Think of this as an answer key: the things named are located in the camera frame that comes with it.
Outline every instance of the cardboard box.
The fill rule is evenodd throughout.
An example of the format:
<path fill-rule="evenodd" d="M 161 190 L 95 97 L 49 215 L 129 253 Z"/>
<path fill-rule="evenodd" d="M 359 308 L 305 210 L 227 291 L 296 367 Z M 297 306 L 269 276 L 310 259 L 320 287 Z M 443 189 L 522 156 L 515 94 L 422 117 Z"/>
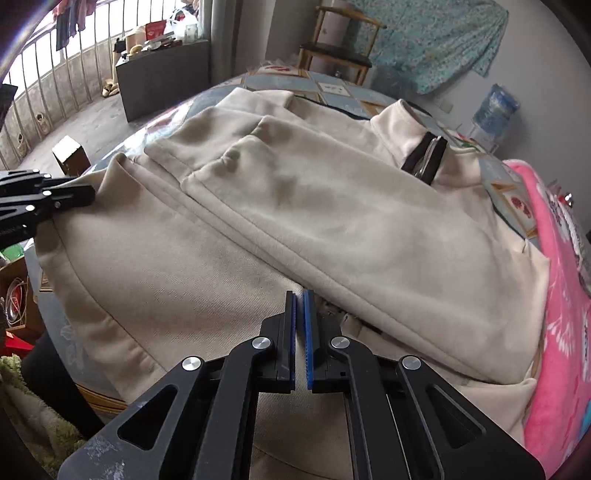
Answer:
<path fill-rule="evenodd" d="M 79 177 L 90 168 L 90 161 L 84 148 L 68 135 L 62 138 L 51 151 L 64 175 Z"/>
<path fill-rule="evenodd" d="M 27 298 L 25 305 L 25 319 L 23 325 L 7 328 L 7 332 L 19 337 L 25 342 L 34 344 L 35 341 L 45 331 L 45 324 L 39 313 L 39 308 L 34 300 L 31 280 L 28 277 L 27 264 L 25 257 L 5 265 L 0 269 L 0 296 L 6 299 L 6 293 L 10 283 L 15 278 L 21 278 L 27 282 Z"/>

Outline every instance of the blue floral cloth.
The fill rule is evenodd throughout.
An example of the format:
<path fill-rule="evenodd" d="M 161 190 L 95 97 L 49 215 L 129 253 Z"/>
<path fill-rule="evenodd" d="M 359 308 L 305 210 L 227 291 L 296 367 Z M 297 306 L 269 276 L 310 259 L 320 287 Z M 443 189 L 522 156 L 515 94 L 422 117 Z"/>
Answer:
<path fill-rule="evenodd" d="M 509 12 L 492 0 L 353 0 L 367 16 L 388 26 L 378 34 L 370 58 L 393 67 L 417 93 L 428 93 L 459 73 L 486 76 Z M 363 49 L 369 31 L 356 45 Z"/>

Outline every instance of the concrete floor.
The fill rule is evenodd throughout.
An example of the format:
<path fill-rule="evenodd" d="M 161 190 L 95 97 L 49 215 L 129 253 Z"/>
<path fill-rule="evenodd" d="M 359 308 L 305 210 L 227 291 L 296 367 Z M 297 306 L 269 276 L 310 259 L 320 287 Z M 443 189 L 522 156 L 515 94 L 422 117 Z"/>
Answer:
<path fill-rule="evenodd" d="M 90 164 L 95 164 L 156 115 L 157 113 L 127 123 L 121 95 L 98 98 L 82 106 L 79 112 L 57 125 L 55 130 L 24 158 L 19 168 L 38 168 L 43 173 L 61 177 L 63 173 L 51 149 L 65 135 L 69 135 L 82 145 Z"/>

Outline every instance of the curtain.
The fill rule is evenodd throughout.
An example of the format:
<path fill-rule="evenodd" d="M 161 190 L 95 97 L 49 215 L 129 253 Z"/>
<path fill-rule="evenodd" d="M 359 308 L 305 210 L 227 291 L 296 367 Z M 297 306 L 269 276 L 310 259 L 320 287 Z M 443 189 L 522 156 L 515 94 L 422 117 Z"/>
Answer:
<path fill-rule="evenodd" d="M 493 0 L 352 0 L 388 25 L 370 55 L 379 69 L 423 94 L 470 69 L 486 76 L 509 21 Z M 358 49 L 368 32 L 357 35 Z"/>
<path fill-rule="evenodd" d="M 200 0 L 199 23 L 211 43 L 210 79 L 216 85 L 232 76 L 241 0 Z"/>

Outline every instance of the chair seat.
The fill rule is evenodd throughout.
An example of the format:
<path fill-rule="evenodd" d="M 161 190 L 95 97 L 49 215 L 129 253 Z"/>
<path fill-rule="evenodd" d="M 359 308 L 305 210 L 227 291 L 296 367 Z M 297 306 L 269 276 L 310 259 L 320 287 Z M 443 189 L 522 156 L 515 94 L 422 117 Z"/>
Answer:
<path fill-rule="evenodd" d="M 308 50 L 312 53 L 320 53 L 322 55 L 328 55 L 339 60 L 349 61 L 362 67 L 371 68 L 372 66 L 369 58 L 364 57 L 359 53 L 355 53 L 354 51 L 345 50 L 342 47 L 336 47 L 326 43 L 306 42 L 303 43 L 300 48 Z"/>

